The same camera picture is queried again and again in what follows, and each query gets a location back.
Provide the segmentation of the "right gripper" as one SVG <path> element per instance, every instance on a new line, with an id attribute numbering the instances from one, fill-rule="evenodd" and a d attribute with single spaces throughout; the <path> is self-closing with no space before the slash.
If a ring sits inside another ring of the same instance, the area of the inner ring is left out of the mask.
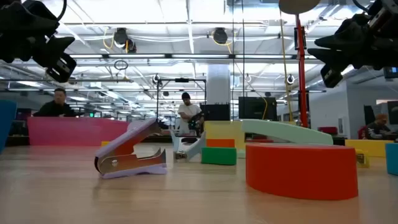
<path id="1" fill-rule="evenodd" d="M 337 33 L 315 40 L 315 45 L 328 49 L 307 50 L 325 64 L 320 74 L 327 88 L 342 81 L 341 73 L 351 63 L 355 68 L 368 65 L 375 70 L 398 67 L 398 37 L 375 35 L 369 28 L 370 20 L 369 16 L 356 14 L 344 20 Z"/>

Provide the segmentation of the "mint green stapler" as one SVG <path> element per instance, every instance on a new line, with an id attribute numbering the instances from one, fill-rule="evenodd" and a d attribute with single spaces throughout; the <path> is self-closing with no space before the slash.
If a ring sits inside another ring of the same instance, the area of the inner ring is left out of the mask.
<path id="1" fill-rule="evenodd" d="M 296 144 L 333 145 L 330 134 L 278 121 L 242 119 L 242 131 L 261 134 Z"/>

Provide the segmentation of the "yellow box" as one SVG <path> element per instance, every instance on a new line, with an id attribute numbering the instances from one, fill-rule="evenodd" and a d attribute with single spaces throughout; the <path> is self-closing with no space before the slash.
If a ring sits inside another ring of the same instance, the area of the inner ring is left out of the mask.
<path id="1" fill-rule="evenodd" d="M 385 157 L 385 146 L 387 143 L 393 143 L 388 140 L 368 140 L 368 139 L 346 139 L 345 146 L 367 152 L 369 157 Z"/>

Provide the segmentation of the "blue tape roll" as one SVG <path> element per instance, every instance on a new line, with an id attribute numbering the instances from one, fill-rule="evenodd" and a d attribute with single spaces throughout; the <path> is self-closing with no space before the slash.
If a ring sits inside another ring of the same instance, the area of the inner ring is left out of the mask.
<path id="1" fill-rule="evenodd" d="M 385 152 L 387 172 L 392 175 L 398 175 L 398 143 L 387 143 Z"/>

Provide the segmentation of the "red tape roll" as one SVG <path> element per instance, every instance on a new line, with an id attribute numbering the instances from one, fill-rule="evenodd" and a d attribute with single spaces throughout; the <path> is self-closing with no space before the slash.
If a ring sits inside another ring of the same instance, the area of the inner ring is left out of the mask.
<path id="1" fill-rule="evenodd" d="M 246 183 L 258 191 L 308 200 L 358 196 L 356 152 L 336 145 L 246 145 Z"/>

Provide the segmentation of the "purple staple remover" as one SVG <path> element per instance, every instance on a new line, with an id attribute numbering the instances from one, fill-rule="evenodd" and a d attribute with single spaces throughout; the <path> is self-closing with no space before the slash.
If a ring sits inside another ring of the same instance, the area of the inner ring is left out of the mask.
<path id="1" fill-rule="evenodd" d="M 94 165 L 102 178 L 112 179 L 136 174 L 166 174 L 166 151 L 158 149 L 154 155 L 137 157 L 134 146 L 160 128 L 155 118 L 132 121 L 125 133 L 95 152 Z"/>

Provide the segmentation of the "orange block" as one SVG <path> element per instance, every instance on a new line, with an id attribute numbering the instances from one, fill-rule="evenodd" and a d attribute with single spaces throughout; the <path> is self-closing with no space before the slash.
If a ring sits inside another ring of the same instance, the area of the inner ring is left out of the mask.
<path id="1" fill-rule="evenodd" d="M 207 147 L 231 147 L 235 148 L 234 139 L 207 139 Z"/>

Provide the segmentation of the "green mini stapler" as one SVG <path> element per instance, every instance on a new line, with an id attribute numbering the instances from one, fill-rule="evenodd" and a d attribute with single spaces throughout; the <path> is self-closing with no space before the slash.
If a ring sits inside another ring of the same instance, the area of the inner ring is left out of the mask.
<path id="1" fill-rule="evenodd" d="M 203 147 L 201 150 L 202 164 L 234 166 L 236 160 L 237 151 L 233 147 Z"/>

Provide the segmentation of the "grey staple remover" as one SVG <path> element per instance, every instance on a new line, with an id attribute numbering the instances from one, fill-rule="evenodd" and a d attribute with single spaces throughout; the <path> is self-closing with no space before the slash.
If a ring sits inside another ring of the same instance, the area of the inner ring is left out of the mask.
<path id="1" fill-rule="evenodd" d="M 201 136 L 176 136 L 173 131 L 170 131 L 173 144 L 174 161 L 185 160 L 190 161 L 194 156 L 201 153 L 201 150 L 206 145 L 206 134 Z"/>

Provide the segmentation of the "computer monitor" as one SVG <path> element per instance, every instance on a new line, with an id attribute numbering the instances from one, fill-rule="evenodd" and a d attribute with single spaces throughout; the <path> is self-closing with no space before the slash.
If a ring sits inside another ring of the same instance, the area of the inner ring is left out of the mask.
<path id="1" fill-rule="evenodd" d="M 398 78 L 398 67 L 384 67 L 383 71 L 385 79 Z"/>

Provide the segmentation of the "pink plastic bin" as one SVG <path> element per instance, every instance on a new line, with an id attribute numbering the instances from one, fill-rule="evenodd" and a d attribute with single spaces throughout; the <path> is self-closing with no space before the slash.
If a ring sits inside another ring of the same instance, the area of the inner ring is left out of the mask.
<path id="1" fill-rule="evenodd" d="M 128 123 L 106 118 L 30 117 L 32 146 L 100 146 L 124 134 Z"/>

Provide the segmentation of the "red box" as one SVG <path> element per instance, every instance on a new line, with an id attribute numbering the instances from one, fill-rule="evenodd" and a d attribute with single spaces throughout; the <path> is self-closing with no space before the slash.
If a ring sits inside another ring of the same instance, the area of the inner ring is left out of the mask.
<path id="1" fill-rule="evenodd" d="M 338 134 L 338 128 L 333 127 L 333 126 L 321 126 L 321 127 L 318 127 L 318 131 L 326 133 L 326 134 L 330 134 L 332 136 Z"/>

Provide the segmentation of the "blue plastic bin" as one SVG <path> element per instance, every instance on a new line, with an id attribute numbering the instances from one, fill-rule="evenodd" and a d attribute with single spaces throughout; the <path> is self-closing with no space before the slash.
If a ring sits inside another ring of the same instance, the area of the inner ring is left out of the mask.
<path id="1" fill-rule="evenodd" d="M 11 124 L 16 117 L 17 104 L 9 100 L 0 100 L 0 154 L 3 152 Z"/>

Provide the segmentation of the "black monitor back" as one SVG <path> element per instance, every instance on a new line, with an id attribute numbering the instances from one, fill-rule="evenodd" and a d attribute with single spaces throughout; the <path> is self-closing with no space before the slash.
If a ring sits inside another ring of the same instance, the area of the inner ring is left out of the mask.
<path id="1" fill-rule="evenodd" d="M 238 98 L 239 119 L 266 119 L 277 121 L 277 101 L 273 97 Z"/>

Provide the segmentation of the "white column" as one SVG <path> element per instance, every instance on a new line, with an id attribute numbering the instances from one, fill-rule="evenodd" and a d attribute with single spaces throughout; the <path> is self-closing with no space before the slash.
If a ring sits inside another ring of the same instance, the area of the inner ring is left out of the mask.
<path id="1" fill-rule="evenodd" d="M 209 64 L 206 76 L 208 104 L 230 103 L 230 71 L 228 64 Z"/>

